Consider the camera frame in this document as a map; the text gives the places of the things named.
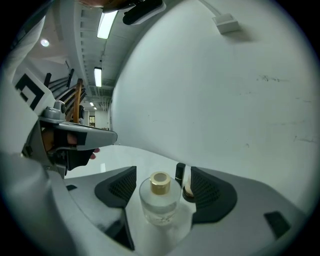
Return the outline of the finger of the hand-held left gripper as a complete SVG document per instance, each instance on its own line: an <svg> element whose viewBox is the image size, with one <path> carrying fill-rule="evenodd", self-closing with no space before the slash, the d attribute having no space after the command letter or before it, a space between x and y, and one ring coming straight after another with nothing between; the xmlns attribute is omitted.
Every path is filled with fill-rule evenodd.
<svg viewBox="0 0 320 256"><path fill-rule="evenodd" d="M47 152L58 150L96 150L113 145L118 135L114 131L90 127L72 122L47 123L41 130L41 138Z"/></svg>

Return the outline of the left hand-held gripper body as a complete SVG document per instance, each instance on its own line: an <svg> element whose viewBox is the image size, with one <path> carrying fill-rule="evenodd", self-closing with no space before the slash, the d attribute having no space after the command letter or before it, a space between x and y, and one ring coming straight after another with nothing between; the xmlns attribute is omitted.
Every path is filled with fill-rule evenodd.
<svg viewBox="0 0 320 256"><path fill-rule="evenodd" d="M23 155L65 177L68 132L65 104L29 70L13 83L1 71L1 152Z"/></svg>

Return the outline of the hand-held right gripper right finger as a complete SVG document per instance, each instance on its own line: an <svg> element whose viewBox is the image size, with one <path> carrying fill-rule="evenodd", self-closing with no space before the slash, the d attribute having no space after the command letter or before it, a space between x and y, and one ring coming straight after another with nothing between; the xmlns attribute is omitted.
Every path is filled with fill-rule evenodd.
<svg viewBox="0 0 320 256"><path fill-rule="evenodd" d="M306 215L262 182L192 167L191 251L208 256L251 256L294 234Z"/></svg>

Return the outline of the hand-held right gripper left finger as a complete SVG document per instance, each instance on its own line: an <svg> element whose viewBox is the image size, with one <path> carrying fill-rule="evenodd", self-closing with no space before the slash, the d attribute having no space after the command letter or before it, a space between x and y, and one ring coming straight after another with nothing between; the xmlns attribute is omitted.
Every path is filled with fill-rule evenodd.
<svg viewBox="0 0 320 256"><path fill-rule="evenodd" d="M123 247L135 250L126 206L137 186L136 166L68 178L64 183L94 226Z"/></svg>

